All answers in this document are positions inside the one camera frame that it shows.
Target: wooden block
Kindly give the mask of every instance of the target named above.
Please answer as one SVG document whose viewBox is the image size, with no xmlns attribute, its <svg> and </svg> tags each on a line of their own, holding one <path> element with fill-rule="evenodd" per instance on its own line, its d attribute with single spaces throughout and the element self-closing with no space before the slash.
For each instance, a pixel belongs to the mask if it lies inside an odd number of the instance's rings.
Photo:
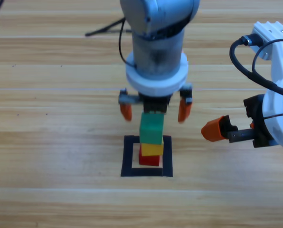
<svg viewBox="0 0 283 228">
<path fill-rule="evenodd" d="M 139 164 L 149 165 L 149 166 L 159 166 L 160 156 L 142 156 L 142 146 L 140 146 Z"/>
<path fill-rule="evenodd" d="M 165 114 L 142 113 L 141 117 L 140 142 L 161 145 Z"/>
<path fill-rule="evenodd" d="M 161 140 L 161 145 L 141 143 L 142 156 L 157 156 L 164 154 L 164 139 Z"/>
</svg>

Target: green block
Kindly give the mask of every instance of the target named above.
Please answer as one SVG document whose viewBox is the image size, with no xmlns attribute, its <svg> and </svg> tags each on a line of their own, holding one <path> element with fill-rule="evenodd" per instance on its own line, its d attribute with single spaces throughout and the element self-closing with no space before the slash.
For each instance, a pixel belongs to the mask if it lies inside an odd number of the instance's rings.
<svg viewBox="0 0 283 228">
<path fill-rule="evenodd" d="M 142 113 L 140 143 L 161 145 L 164 130 L 164 113 Z"/>
</svg>

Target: black square outline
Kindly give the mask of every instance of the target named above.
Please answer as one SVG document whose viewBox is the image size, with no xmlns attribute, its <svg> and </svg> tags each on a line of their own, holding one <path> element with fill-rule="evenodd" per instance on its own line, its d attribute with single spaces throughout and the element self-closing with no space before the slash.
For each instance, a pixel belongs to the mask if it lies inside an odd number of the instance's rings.
<svg viewBox="0 0 283 228">
<path fill-rule="evenodd" d="M 140 143 L 140 137 L 126 135 L 123 141 L 123 165 L 121 177 L 173 177 L 172 140 L 164 135 L 162 168 L 132 168 L 133 144 Z"/>
</svg>

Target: wooden table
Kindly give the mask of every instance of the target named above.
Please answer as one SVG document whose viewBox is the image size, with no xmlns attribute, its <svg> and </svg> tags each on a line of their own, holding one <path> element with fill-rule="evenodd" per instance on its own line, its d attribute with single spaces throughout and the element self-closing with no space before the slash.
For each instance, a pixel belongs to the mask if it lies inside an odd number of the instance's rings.
<svg viewBox="0 0 283 228">
<path fill-rule="evenodd" d="M 184 44 L 191 116 L 177 122 L 176 94 L 165 119 L 173 178 L 120 177 L 123 138 L 138 135 L 142 107 L 131 123 L 120 114 L 119 89 L 130 87 L 118 35 L 84 37 L 120 17 L 118 0 L 5 0 L 0 228 L 283 228 L 283 149 L 210 143 L 200 133 L 224 114 L 249 126 L 243 99 L 264 90 L 232 66 L 229 47 L 257 21 L 283 23 L 283 0 L 202 0 Z M 127 56 L 130 35 L 122 46 Z M 237 54 L 251 64 L 252 50 Z M 258 64 L 270 78 L 270 62 Z"/>
</svg>

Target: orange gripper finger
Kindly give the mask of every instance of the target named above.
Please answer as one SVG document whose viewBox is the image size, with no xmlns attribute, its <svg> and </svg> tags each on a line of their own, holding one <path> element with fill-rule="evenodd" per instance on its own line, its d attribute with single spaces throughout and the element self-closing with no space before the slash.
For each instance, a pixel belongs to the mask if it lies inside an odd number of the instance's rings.
<svg viewBox="0 0 283 228">
<path fill-rule="evenodd" d="M 218 118 L 218 119 L 215 119 L 215 120 L 212 120 L 212 121 L 209 121 L 201 130 L 202 132 L 202 135 L 205 139 L 211 141 L 211 142 L 216 142 L 216 141 L 220 141 L 220 140 L 223 140 L 225 139 L 223 136 L 222 136 L 222 133 L 221 133 L 221 129 L 220 129 L 220 126 L 219 126 L 219 122 L 224 118 L 224 116 Z"/>
<path fill-rule="evenodd" d="M 132 120 L 132 107 L 130 104 L 121 104 L 121 113 L 125 120 L 131 121 Z"/>
<path fill-rule="evenodd" d="M 188 116 L 190 115 L 191 107 L 192 103 L 188 105 L 186 104 L 184 98 L 180 100 L 178 122 L 182 123 L 188 118 Z"/>
</svg>

